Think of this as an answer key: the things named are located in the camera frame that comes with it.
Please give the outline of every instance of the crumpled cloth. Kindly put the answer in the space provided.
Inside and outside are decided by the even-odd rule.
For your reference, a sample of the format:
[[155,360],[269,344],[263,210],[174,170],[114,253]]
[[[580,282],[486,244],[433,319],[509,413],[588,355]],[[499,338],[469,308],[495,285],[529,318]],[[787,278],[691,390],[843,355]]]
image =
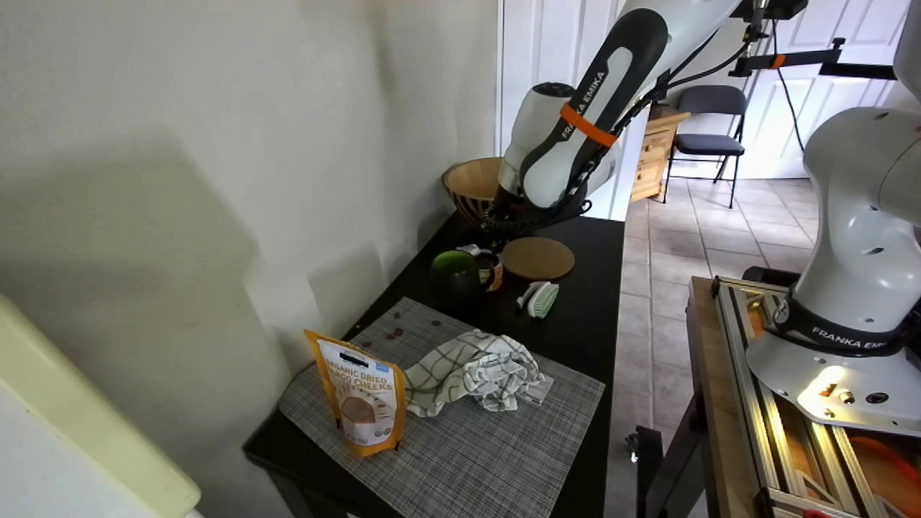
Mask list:
[[542,407],[554,378],[512,338],[472,328],[407,370],[407,387],[410,413],[434,417],[462,397],[476,397],[486,413],[519,413],[519,401]]

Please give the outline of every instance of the gray placemat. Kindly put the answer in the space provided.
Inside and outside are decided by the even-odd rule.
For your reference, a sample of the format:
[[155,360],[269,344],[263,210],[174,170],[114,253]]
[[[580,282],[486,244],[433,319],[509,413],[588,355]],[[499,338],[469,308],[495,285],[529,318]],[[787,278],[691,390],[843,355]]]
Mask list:
[[[354,344],[410,370],[468,328],[416,299],[400,299]],[[519,413],[493,414],[457,401],[433,420],[410,414],[403,447],[368,460],[350,456],[318,370],[298,375],[279,409],[400,516],[537,518],[554,514],[606,391],[606,383],[588,375],[538,355],[537,360],[554,378],[545,407],[525,403]]]

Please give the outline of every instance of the gray floor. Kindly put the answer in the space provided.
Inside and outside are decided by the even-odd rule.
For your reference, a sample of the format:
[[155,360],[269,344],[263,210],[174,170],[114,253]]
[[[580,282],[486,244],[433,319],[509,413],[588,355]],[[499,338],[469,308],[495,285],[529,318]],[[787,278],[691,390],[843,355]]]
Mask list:
[[637,468],[626,437],[652,426],[668,447],[691,397],[691,278],[744,278],[751,266],[803,272],[810,262],[819,227],[810,183],[741,183],[738,209],[727,206],[729,186],[705,180],[675,180],[668,206],[632,206],[607,465],[614,518],[637,511]]

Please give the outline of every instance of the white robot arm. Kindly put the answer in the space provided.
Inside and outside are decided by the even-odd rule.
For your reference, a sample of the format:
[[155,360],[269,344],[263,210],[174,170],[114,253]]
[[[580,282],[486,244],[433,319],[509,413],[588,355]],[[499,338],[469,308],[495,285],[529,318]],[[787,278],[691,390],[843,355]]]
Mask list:
[[501,174],[501,209],[521,198],[525,219],[580,217],[584,186],[640,112],[637,101],[668,80],[738,3],[632,0],[575,91],[542,83],[525,98]]
[[[495,219],[534,227],[580,217],[584,186],[617,134],[734,6],[632,0],[575,91],[545,83],[521,105]],[[921,0],[909,6],[895,69],[921,98]],[[921,371],[893,344],[921,298],[921,118],[886,111],[836,115],[810,138],[806,167],[820,194],[814,259],[771,318],[768,347],[748,348],[748,365],[819,420],[921,436]],[[814,380],[830,371],[862,397],[836,413],[813,407],[810,391],[823,391]]]
[[[909,6],[898,80],[921,98],[921,3]],[[820,234],[813,266],[748,348],[751,371],[813,417],[921,436],[921,371],[898,327],[921,298],[921,118],[849,111],[806,144]]]

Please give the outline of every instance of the bowl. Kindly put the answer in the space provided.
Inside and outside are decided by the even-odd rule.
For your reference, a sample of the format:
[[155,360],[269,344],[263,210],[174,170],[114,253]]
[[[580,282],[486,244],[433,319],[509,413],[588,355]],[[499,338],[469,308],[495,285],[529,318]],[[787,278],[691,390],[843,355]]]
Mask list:
[[501,165],[505,160],[476,160],[453,165],[440,177],[443,191],[453,196],[468,224],[480,224],[483,219],[489,219],[489,210],[499,196]]

